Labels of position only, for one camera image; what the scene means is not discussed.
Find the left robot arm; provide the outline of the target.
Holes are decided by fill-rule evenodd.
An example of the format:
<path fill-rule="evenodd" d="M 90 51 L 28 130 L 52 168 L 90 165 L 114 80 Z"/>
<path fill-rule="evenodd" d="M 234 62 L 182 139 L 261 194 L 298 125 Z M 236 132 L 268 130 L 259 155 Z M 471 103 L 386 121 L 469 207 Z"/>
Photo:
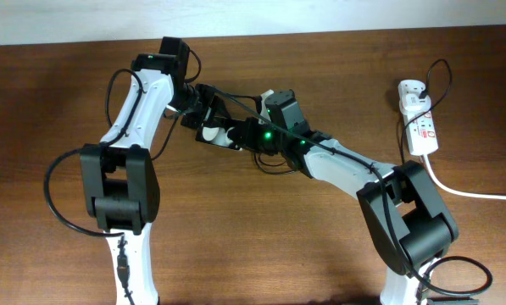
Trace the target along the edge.
<path fill-rule="evenodd" d="M 158 304 L 153 281 L 150 233 L 160 204 L 151 146 L 166 110 L 187 115 L 200 141 L 236 145 L 225 127 L 204 128 L 198 89 L 187 77 L 192 50 L 165 37 L 157 53 L 132 61 L 128 96 L 109 131 L 80 154 L 86 210 L 97 221 L 111 254 L 118 304 Z"/>

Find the black smartphone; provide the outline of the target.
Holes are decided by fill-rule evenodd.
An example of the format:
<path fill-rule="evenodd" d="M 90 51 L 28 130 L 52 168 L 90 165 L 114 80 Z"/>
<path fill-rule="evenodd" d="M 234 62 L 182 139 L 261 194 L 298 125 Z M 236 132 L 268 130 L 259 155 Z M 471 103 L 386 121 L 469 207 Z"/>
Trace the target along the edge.
<path fill-rule="evenodd" d="M 201 143 L 223 147 L 230 150 L 241 151 L 242 149 L 228 136 L 228 130 L 224 127 L 201 127 L 196 134 L 196 141 Z"/>

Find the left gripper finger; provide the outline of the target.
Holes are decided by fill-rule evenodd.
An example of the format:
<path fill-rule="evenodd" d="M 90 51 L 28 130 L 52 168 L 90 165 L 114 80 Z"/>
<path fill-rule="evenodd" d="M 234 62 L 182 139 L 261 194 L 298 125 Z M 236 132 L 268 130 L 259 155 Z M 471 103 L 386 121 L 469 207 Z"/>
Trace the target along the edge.
<path fill-rule="evenodd" d="M 244 108 L 242 108 L 241 106 L 239 106 L 238 104 L 236 104 L 235 102 L 230 100 L 229 98 L 227 98 L 227 97 L 221 97 L 221 98 L 225 102 L 226 110 L 232 119 L 245 121 L 248 117 L 251 116 L 251 114 L 247 110 L 245 110 Z M 238 102 L 240 102 L 241 104 L 247 106 L 248 108 L 253 108 L 253 100 L 250 98 L 236 97 L 236 100 Z"/>
<path fill-rule="evenodd" d="M 239 146 L 237 146 L 235 143 L 231 143 L 231 144 L 225 144 L 225 143 L 218 144 L 218 143 L 215 143 L 215 142 L 212 142 L 212 141 L 198 141 L 198 143 L 202 143 L 204 145 L 208 145 L 208 146 L 211 146 L 211 147 L 217 147 L 217 148 L 221 148 L 221 149 L 232 150 L 232 151 L 240 151 L 241 150 L 241 148 Z"/>

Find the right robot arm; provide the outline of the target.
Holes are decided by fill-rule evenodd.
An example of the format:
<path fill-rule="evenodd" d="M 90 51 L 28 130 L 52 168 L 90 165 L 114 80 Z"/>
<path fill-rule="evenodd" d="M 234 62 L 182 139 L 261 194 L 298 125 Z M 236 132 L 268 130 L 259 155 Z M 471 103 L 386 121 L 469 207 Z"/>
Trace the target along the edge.
<path fill-rule="evenodd" d="M 229 143 L 281 155 L 288 165 L 359 202 L 371 240 L 387 266 L 382 304 L 427 304 L 431 273 L 459 228 L 425 168 L 378 163 L 312 130 L 295 94 L 268 91 L 253 117 L 227 131 Z"/>

